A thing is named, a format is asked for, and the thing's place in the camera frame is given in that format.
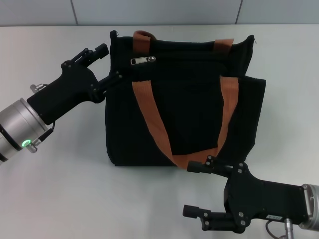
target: table surface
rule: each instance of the table surface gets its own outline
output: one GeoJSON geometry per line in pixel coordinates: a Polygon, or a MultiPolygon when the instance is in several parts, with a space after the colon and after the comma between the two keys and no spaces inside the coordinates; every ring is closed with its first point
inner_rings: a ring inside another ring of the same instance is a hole
{"type": "MultiPolygon", "coordinates": [[[[138,29],[170,41],[255,35],[247,75],[267,80],[256,144],[246,162],[260,179],[319,185],[319,25],[53,26],[0,28],[0,110],[50,83],[60,65],[109,32],[138,29]]],[[[90,69],[108,75],[109,56],[90,69]]],[[[82,103],[56,122],[38,153],[24,150],[0,167],[0,237],[6,239],[269,239],[263,220],[244,234],[203,232],[184,204],[224,212],[226,179],[176,168],[115,167],[105,148],[104,103],[82,103]]],[[[273,223],[277,236],[284,225],[273,223]]],[[[318,233],[295,226],[295,238],[318,233]]]]}

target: brown handle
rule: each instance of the brown handle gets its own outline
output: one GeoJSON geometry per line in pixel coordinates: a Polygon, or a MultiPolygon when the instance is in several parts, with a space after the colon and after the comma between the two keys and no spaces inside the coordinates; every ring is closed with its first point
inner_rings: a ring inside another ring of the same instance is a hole
{"type": "Polygon", "coordinates": [[[156,40],[156,38],[147,31],[136,31],[133,34],[133,51],[135,53],[150,52],[150,42],[156,40]]]}
{"type": "Polygon", "coordinates": [[[214,52],[228,54],[234,39],[216,39],[214,43],[214,52]]]}
{"type": "Polygon", "coordinates": [[[153,96],[151,81],[132,82],[132,86],[150,134],[160,151],[162,151],[162,153],[174,164],[180,168],[186,169],[189,161],[205,163],[208,155],[217,156],[226,141],[228,125],[237,106],[239,90],[238,78],[220,77],[220,87],[223,95],[224,106],[217,147],[186,155],[173,155],[171,152],[168,134],[164,123],[161,120],[160,113],[153,96]]]}

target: cable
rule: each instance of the cable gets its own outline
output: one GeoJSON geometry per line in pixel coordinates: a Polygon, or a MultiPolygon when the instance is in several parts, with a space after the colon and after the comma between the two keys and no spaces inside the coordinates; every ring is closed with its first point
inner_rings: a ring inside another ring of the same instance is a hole
{"type": "Polygon", "coordinates": [[[50,134],[53,133],[53,130],[55,128],[55,122],[53,122],[52,128],[50,128],[48,131],[46,131],[43,135],[41,135],[38,139],[43,142],[50,134]]]}
{"type": "Polygon", "coordinates": [[[268,232],[268,234],[273,238],[273,239],[284,239],[286,238],[286,236],[281,236],[281,237],[277,237],[274,234],[271,233],[271,231],[268,228],[268,224],[271,223],[272,221],[268,221],[266,222],[266,231],[268,232]]]}

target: metal zipper pull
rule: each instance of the metal zipper pull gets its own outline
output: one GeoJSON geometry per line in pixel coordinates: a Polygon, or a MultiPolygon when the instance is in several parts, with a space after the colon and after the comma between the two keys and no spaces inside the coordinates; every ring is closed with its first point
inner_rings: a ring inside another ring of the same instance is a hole
{"type": "Polygon", "coordinates": [[[131,65],[141,64],[145,62],[154,62],[156,58],[154,56],[146,56],[140,58],[133,58],[131,59],[131,65]]]}

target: metal cylinder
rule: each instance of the metal cylinder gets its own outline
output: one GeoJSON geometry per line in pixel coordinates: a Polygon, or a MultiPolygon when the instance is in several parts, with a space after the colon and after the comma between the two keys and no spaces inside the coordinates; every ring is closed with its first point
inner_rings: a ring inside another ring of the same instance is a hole
{"type": "Polygon", "coordinates": [[[294,239],[293,221],[289,218],[285,219],[286,239],[294,239]]]}
{"type": "Polygon", "coordinates": [[[299,225],[302,229],[319,232],[319,186],[304,184],[308,219],[299,225]]]}
{"type": "Polygon", "coordinates": [[[14,102],[0,112],[0,161],[11,158],[47,130],[24,99],[14,102]]]}

